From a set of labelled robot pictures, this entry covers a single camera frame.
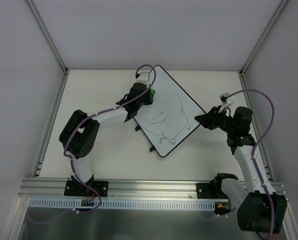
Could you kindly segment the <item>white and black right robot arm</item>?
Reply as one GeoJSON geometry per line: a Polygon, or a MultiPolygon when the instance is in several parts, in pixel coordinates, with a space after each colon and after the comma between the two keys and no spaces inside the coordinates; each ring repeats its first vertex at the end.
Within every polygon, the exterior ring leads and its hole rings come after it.
{"type": "Polygon", "coordinates": [[[241,185],[233,174],[217,174],[210,183],[213,194],[217,198],[229,198],[237,210],[242,231],[267,233],[271,237],[281,231],[287,200],[271,185],[256,153],[256,142],[250,134],[252,115],[253,111],[243,106],[233,116],[226,115],[221,106],[214,106],[195,120],[206,129],[221,129],[227,134],[227,145],[244,177],[245,185],[241,185]]]}

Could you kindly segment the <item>aluminium mounting rail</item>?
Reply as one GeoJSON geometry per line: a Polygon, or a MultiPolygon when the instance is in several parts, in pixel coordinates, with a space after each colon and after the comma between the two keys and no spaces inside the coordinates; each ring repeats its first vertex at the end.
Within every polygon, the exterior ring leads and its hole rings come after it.
{"type": "MultiPolygon", "coordinates": [[[[64,198],[67,178],[24,178],[18,192],[19,197],[64,198]]],[[[108,179],[108,186],[98,192],[106,192],[105,200],[149,200],[149,201],[198,201],[197,181],[181,180],[130,180],[108,179]]]]}

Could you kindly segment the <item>right aluminium frame post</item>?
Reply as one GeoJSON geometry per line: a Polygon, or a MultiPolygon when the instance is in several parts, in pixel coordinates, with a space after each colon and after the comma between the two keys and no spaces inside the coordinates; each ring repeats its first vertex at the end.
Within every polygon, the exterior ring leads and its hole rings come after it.
{"type": "Polygon", "coordinates": [[[280,0],[277,7],[275,8],[273,14],[271,15],[270,19],[268,20],[267,24],[265,25],[262,33],[260,34],[259,38],[256,41],[256,44],[252,48],[251,53],[249,54],[247,60],[245,61],[243,67],[239,71],[239,73],[243,76],[250,65],[253,63],[254,58],[257,56],[258,52],[260,51],[262,45],[264,44],[266,38],[268,37],[269,33],[275,26],[276,22],[278,21],[279,17],[287,7],[289,0],[280,0]]]}

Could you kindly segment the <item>whiteboard with rabbit drawing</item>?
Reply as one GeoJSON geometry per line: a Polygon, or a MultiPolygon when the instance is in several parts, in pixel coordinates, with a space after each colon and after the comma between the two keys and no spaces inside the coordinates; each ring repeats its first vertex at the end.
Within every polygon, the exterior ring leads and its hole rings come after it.
{"type": "Polygon", "coordinates": [[[153,103],[142,106],[134,120],[151,143],[150,151],[165,158],[199,127],[195,117],[206,111],[161,65],[149,72],[149,82],[153,103]]]}

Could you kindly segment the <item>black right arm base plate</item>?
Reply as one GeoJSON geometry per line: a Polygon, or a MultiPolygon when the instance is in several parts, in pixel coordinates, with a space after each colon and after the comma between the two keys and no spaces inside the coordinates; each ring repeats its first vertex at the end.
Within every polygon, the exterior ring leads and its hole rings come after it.
{"type": "Polygon", "coordinates": [[[199,182],[195,186],[198,199],[218,199],[217,192],[212,183],[199,182]]]}

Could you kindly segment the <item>left aluminium frame post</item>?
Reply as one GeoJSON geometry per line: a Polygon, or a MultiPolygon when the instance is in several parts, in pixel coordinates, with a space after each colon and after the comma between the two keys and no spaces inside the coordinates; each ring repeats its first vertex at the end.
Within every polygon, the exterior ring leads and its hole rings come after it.
{"type": "Polygon", "coordinates": [[[46,40],[48,47],[50,48],[53,56],[55,57],[56,62],[59,65],[61,71],[64,74],[66,74],[68,72],[68,68],[67,68],[63,58],[61,57],[60,52],[58,51],[58,49],[52,39],[52,36],[50,35],[50,33],[47,29],[47,26],[40,14],[35,2],[33,0],[25,0],[24,2],[28,6],[34,20],[36,21],[36,23],[38,25],[39,30],[41,31],[44,39],[46,40]]]}

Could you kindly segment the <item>aluminium frame post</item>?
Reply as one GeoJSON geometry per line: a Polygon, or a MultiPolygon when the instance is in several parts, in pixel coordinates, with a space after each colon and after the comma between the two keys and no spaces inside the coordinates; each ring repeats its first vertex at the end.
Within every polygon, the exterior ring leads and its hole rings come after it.
{"type": "Polygon", "coordinates": [[[251,53],[249,54],[247,60],[245,61],[243,67],[239,71],[239,73],[243,76],[250,65],[253,63],[254,58],[257,56],[258,52],[260,51],[262,45],[264,44],[266,38],[268,37],[269,33],[275,26],[276,22],[278,21],[279,17],[287,7],[289,0],[280,0],[277,7],[275,8],[273,14],[271,15],[270,19],[268,20],[267,24],[265,25],[262,33],[260,34],[259,38],[256,41],[256,44],[252,48],[251,53]]]}
{"type": "Polygon", "coordinates": [[[47,29],[47,26],[40,14],[35,2],[33,0],[25,0],[24,2],[28,6],[34,20],[36,21],[36,23],[38,25],[39,30],[41,31],[44,39],[46,40],[48,47],[50,48],[53,56],[55,57],[56,62],[59,65],[61,71],[64,74],[66,74],[68,72],[68,68],[67,68],[63,58],[61,57],[60,52],[58,51],[58,49],[52,39],[52,36],[50,35],[50,33],[47,29]]]}

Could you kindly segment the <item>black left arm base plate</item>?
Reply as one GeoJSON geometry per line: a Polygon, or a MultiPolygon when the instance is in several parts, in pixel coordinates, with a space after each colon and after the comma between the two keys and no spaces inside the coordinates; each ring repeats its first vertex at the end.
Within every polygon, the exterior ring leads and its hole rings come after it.
{"type": "Polygon", "coordinates": [[[103,180],[89,180],[86,187],[78,182],[75,178],[68,179],[64,188],[64,195],[69,197],[90,197],[92,194],[95,194],[91,190],[93,188],[100,197],[107,197],[109,190],[109,182],[103,180]]]}

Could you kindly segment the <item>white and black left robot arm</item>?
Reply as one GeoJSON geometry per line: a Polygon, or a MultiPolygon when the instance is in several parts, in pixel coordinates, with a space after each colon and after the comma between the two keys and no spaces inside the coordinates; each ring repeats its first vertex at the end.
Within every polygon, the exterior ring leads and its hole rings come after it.
{"type": "Polygon", "coordinates": [[[59,135],[63,155],[70,159],[71,178],[66,182],[66,196],[92,196],[99,193],[99,186],[91,172],[88,155],[92,151],[100,130],[116,123],[124,123],[134,118],[142,106],[154,102],[155,90],[136,82],[129,93],[109,109],[92,115],[78,109],[73,112],[59,135]]]}

